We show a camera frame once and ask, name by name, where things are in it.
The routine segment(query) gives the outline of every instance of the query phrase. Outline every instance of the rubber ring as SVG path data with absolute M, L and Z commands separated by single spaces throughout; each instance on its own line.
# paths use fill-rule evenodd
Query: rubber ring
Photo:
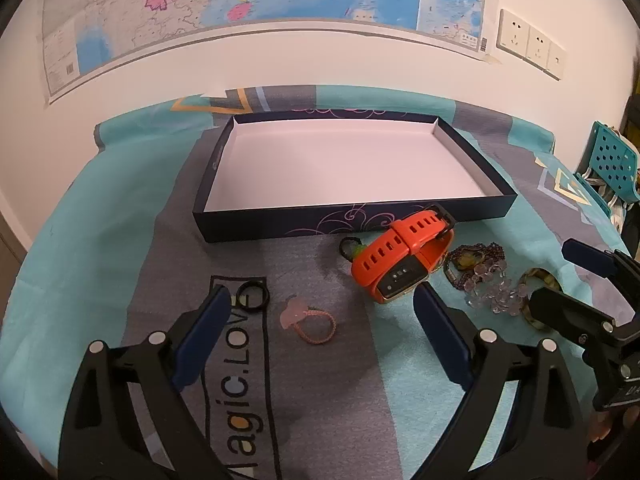
M 353 252 L 352 254 L 347 254 L 347 251 L 344 250 L 345 242 L 353 242 L 356 244 L 356 247 L 357 247 L 362 245 L 362 240 L 360 240 L 355 236 L 346 236 L 342 240 L 340 240 L 340 244 L 338 245 L 338 252 L 340 253 L 340 256 L 342 256 L 348 262 L 353 263 Z
M 262 291 L 262 303 L 257 306 L 243 305 L 240 301 L 240 296 L 242 296 L 242 293 L 252 286 L 254 286 L 255 288 L 259 288 Z M 264 310 L 265 308 L 267 308 L 270 299 L 271 295 L 267 286 L 263 282 L 258 282 L 257 280 L 244 282 L 238 287 L 238 290 L 236 291 L 236 307 L 241 308 L 245 312 L 260 312 L 261 310 Z

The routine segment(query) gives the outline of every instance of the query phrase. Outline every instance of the electrical socket panel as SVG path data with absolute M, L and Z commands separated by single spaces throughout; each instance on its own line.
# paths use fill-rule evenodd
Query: electrical socket panel
M 549 59 L 549 47 L 551 47 L 551 40 L 535 27 L 530 27 L 529 41 L 527 43 L 527 59 L 542 70 L 546 70 L 546 62 Z
M 555 43 L 549 46 L 549 59 L 546 62 L 546 70 L 556 79 L 562 79 L 564 76 L 564 67 L 566 66 L 566 52 Z
M 506 9 L 500 11 L 500 29 L 498 30 L 498 47 L 525 57 L 527 40 L 529 39 L 529 23 Z

